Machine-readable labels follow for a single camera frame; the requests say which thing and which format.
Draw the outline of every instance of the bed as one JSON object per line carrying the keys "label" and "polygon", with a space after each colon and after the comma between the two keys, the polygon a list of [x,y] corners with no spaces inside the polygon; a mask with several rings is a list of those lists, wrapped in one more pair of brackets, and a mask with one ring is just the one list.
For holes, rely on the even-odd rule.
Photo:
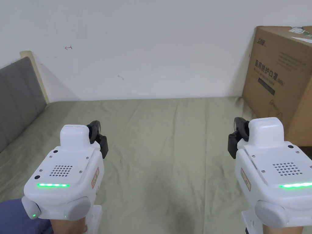
{"label": "bed", "polygon": [[242,234],[247,202],[227,152],[236,116],[255,118],[240,97],[47,104],[0,153],[0,202],[23,196],[65,124],[99,120],[109,144],[99,233]]}

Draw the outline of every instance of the red warning label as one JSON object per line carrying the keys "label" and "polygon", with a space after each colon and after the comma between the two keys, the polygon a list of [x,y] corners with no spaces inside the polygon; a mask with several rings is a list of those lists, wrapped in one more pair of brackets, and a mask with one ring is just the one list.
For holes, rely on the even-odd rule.
{"label": "red warning label", "polygon": [[94,174],[93,180],[91,182],[92,188],[94,188],[96,180],[99,177],[99,174],[100,174],[100,170],[99,170],[99,168],[97,168],[97,170],[96,170],[96,172]]}
{"label": "red warning label", "polygon": [[246,176],[246,174],[245,174],[243,168],[241,168],[241,176],[243,177],[243,180],[245,181],[245,184],[246,184],[246,186],[247,186],[247,188],[248,188],[248,190],[249,190],[249,192],[250,192],[250,190],[251,190],[251,184],[250,184],[250,182],[249,182],[249,180],[248,180],[248,178],[247,178],[247,176]]}

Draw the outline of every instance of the white sticker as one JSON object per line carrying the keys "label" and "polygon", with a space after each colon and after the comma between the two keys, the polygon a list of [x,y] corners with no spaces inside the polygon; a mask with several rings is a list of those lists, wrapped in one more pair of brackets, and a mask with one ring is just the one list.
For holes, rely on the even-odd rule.
{"label": "white sticker", "polygon": [[302,34],[304,33],[304,30],[300,27],[294,27],[292,28],[291,30],[289,30],[290,32],[294,32],[294,33],[297,33],[297,34]]}
{"label": "white sticker", "polygon": [[249,192],[250,192],[250,190],[251,190],[251,184],[250,184],[250,182],[249,182],[249,180],[248,180],[248,178],[247,178],[247,176],[246,176],[246,174],[245,174],[243,168],[241,168],[241,176],[243,177],[243,180],[245,181],[245,184],[246,184],[246,186],[247,186],[247,188],[248,188],[248,190],[249,190]]}
{"label": "white sticker", "polygon": [[91,182],[92,188],[94,188],[94,186],[95,186],[96,180],[99,177],[99,173],[100,173],[100,170],[99,170],[99,168],[97,168],[97,170],[96,170],[96,172],[94,174],[93,180]]}
{"label": "white sticker", "polygon": [[305,41],[305,42],[308,42],[308,43],[312,43],[312,39],[305,39],[305,38],[300,38],[300,37],[291,37],[291,38],[294,38],[294,39],[297,39],[297,40],[301,40],[301,41]]}

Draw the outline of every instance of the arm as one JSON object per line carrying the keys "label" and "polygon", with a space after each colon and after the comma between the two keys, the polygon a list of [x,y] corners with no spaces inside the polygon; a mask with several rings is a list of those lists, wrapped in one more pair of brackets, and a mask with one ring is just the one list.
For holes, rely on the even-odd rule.
{"label": "arm", "polygon": [[51,219],[54,234],[83,234],[87,231],[85,218],[78,221]]}
{"label": "arm", "polygon": [[303,227],[271,228],[263,225],[263,234],[302,234]]}

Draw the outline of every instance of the brown cardboard box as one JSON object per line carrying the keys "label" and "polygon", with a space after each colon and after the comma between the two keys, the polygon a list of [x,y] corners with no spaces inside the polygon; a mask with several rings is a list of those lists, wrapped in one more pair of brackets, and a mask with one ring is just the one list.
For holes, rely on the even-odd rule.
{"label": "brown cardboard box", "polygon": [[312,146],[312,43],[292,38],[312,37],[291,29],[257,27],[243,98],[259,118],[279,118],[285,140]]}

